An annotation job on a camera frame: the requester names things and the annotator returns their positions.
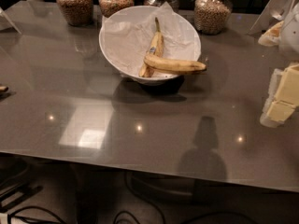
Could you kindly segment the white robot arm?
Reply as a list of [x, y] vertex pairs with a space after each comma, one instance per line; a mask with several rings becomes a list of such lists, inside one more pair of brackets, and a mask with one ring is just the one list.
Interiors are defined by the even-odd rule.
[[290, 62], [274, 70], [260, 117], [263, 126], [276, 128], [299, 107], [299, 0], [270, 0], [249, 35], [258, 35], [262, 46], [277, 46]]

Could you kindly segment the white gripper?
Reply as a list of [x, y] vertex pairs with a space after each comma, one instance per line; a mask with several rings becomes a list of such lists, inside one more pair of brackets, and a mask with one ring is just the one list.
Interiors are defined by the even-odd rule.
[[274, 70], [260, 123], [276, 128], [292, 115], [296, 106], [299, 106], [299, 63], [291, 63], [284, 71]]

